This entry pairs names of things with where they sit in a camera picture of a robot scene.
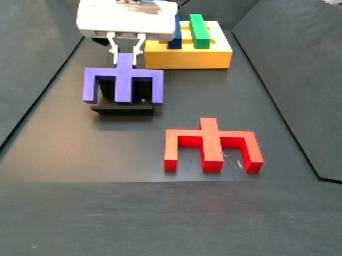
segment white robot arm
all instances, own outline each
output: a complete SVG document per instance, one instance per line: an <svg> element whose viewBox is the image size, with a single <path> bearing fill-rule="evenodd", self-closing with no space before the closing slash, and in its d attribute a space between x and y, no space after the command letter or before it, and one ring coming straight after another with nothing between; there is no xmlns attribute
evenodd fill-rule
<svg viewBox="0 0 342 256"><path fill-rule="evenodd" d="M82 34L108 39L118 59L115 38L136 38L134 60L142 54L146 39L171 41L175 37L178 2L163 0L80 0L76 24Z"/></svg>

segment toy block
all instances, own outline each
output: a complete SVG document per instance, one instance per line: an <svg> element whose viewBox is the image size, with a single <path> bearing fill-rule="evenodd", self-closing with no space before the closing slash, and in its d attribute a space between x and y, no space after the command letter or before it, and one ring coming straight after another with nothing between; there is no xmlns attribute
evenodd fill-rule
<svg viewBox="0 0 342 256"><path fill-rule="evenodd" d="M202 14L190 14L190 29L195 49L210 48L210 34Z"/></svg>
<svg viewBox="0 0 342 256"><path fill-rule="evenodd" d="M217 118L201 118L199 130L166 130L166 171L176 171L179 147L201 148L205 172L222 171L222 148L241 149L247 173L258 173L263 165L263 157L254 132L219 131Z"/></svg>
<svg viewBox="0 0 342 256"><path fill-rule="evenodd" d="M179 16L175 16L175 38L167 43L167 49L182 49L182 31Z"/></svg>
<svg viewBox="0 0 342 256"><path fill-rule="evenodd" d="M132 54L118 54L116 68L86 68L83 84L83 100L90 104L98 103L99 84L110 81L116 103L132 104L134 83L152 83L152 104L163 103L163 70L147 70L132 68Z"/></svg>
<svg viewBox="0 0 342 256"><path fill-rule="evenodd" d="M151 115L154 113L154 105L150 103L135 103L134 105L118 104L111 102L91 106L91 109L100 115Z"/></svg>
<svg viewBox="0 0 342 256"><path fill-rule="evenodd" d="M180 21L182 49L167 49L167 42L147 40L147 69L227 69L233 50L217 21L206 21L210 49L195 49L188 21Z"/></svg>

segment red block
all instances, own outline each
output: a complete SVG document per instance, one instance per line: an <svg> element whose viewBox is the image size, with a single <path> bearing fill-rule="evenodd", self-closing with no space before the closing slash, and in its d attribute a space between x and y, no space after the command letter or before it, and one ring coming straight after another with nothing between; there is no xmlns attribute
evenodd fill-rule
<svg viewBox="0 0 342 256"><path fill-rule="evenodd" d="M222 148L241 149L247 173L258 173L263 165L254 132L219 131L217 118L201 118L199 130L166 130L166 171L176 171L179 147L201 148L205 172L221 172L223 165Z"/></svg>

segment yellow block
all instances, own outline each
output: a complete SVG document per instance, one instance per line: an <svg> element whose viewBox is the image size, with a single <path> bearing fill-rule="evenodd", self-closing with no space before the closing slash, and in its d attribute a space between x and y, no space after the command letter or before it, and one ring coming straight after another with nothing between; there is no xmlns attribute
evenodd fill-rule
<svg viewBox="0 0 342 256"><path fill-rule="evenodd" d="M182 49L167 49L167 42L148 40L144 57L147 69L226 69L233 50L219 23L206 21L211 36L210 49L195 49L188 21L180 21Z"/></svg>

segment purple toy block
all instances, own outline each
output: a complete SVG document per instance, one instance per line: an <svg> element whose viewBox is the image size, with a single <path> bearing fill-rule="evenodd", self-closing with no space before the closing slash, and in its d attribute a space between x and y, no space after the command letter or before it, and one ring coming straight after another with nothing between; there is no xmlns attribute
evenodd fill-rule
<svg viewBox="0 0 342 256"><path fill-rule="evenodd" d="M132 103L132 81L152 80L152 104L163 103L163 70L132 68L132 54L118 54L116 68L86 68L83 100L98 103L100 80L115 80L115 99L118 103Z"/></svg>

